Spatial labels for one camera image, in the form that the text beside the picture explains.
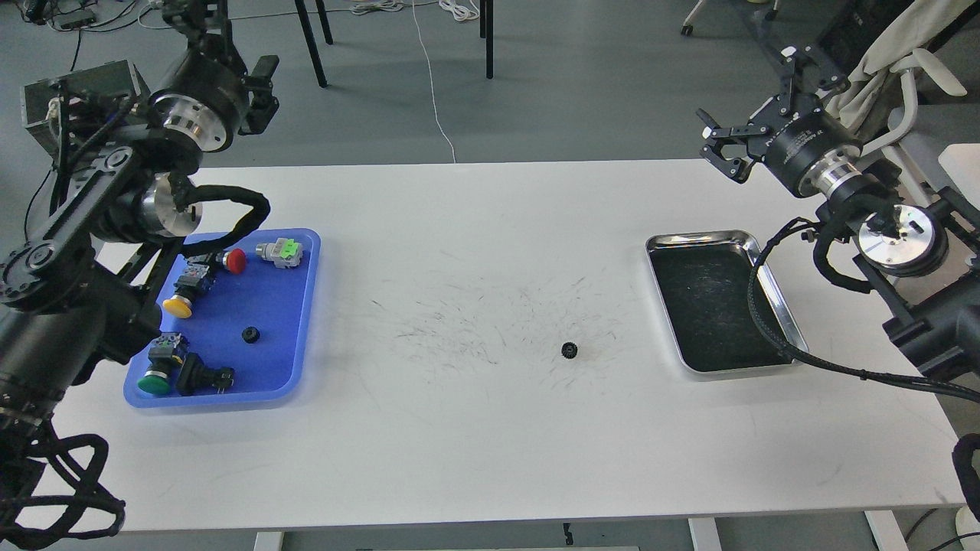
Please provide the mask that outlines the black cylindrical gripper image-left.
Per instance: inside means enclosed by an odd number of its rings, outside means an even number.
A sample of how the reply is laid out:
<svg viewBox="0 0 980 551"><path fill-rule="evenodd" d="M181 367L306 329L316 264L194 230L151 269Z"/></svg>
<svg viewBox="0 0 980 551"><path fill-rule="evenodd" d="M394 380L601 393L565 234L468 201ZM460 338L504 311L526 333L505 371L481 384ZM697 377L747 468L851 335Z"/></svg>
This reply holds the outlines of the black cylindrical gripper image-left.
<svg viewBox="0 0 980 551"><path fill-rule="evenodd" d="M227 1L162 1L161 15L191 49L150 96L162 125L188 136L205 153L227 150L238 129L239 135L262 135L279 111L272 83L279 56L260 57L244 77L227 67L240 64Z"/></svg>

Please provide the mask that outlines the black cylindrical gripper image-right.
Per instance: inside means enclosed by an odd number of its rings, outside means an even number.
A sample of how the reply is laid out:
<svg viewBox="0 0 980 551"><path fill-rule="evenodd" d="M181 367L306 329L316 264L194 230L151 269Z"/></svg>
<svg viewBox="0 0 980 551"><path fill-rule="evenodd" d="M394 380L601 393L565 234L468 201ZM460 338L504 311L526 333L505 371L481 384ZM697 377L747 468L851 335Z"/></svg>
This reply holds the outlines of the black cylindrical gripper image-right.
<svg viewBox="0 0 980 551"><path fill-rule="evenodd" d="M829 100L848 91L851 81L819 46L788 46L780 56L775 112L758 112L755 121L724 128L696 109L704 124L699 154L736 184L745 184L761 161L791 195L812 197L818 191L806 174L814 164L832 152L860 156L860 141L828 112Z"/></svg>

